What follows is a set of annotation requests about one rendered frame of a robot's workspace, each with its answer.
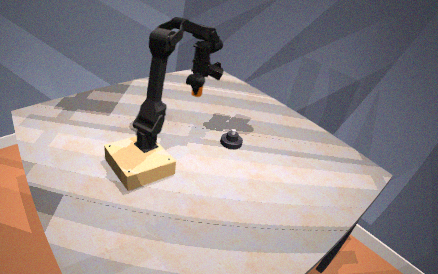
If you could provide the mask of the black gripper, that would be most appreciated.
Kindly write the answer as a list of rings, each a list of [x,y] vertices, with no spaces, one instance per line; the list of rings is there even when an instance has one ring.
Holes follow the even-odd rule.
[[[193,62],[193,68],[191,69],[191,72],[193,74],[188,75],[186,79],[186,85],[191,85],[192,89],[194,91],[194,95],[197,95],[197,92],[199,90],[199,87],[202,87],[205,82],[205,70],[208,66],[209,59],[200,59],[194,56],[192,62]]]

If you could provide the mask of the orange knob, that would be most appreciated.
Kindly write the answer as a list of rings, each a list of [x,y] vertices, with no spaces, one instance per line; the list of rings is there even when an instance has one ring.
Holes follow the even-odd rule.
[[[192,96],[194,96],[194,97],[201,97],[201,95],[202,95],[202,88],[203,88],[203,86],[202,86],[202,87],[199,87],[199,90],[198,90],[198,92],[197,92],[197,95],[194,95],[194,91],[193,91],[193,89],[192,89]]]

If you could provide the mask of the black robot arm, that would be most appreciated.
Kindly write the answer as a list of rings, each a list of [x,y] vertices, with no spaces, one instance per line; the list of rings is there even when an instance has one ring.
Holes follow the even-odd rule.
[[[179,29],[177,32],[172,29]],[[174,17],[172,20],[160,24],[149,37],[149,49],[152,54],[150,77],[148,80],[147,97],[140,106],[140,110],[133,122],[133,128],[138,129],[134,145],[143,153],[159,148],[157,134],[161,133],[167,104],[163,103],[162,90],[165,82],[167,59],[175,50],[175,45],[183,38],[183,32],[191,33],[198,41],[194,56],[200,59],[209,59],[209,55],[223,48],[222,40],[214,27],[195,24],[185,18]],[[221,79],[224,69],[221,63],[216,62],[206,67],[204,77]]]

